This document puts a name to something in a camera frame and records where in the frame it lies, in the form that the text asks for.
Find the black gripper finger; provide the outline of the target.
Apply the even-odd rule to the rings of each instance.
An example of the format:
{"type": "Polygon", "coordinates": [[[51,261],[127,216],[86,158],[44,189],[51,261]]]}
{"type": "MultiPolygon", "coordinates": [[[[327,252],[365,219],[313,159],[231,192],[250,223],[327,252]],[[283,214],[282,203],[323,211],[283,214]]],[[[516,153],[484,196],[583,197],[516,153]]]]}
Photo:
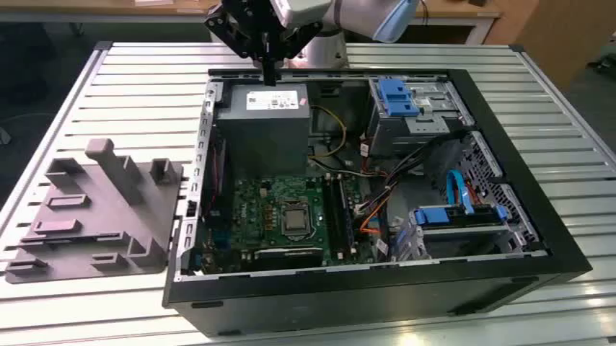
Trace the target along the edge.
{"type": "Polygon", "coordinates": [[[235,19],[225,9],[210,9],[204,26],[211,34],[231,48],[241,58],[250,58],[255,67],[261,69],[263,84],[270,86],[270,58],[266,52],[263,34],[245,33],[235,19]]]}
{"type": "Polygon", "coordinates": [[[291,33],[278,25],[270,33],[270,85],[277,85],[279,65],[286,58],[293,58],[301,52],[310,40],[321,32],[323,24],[321,21],[294,29],[291,33]]]}

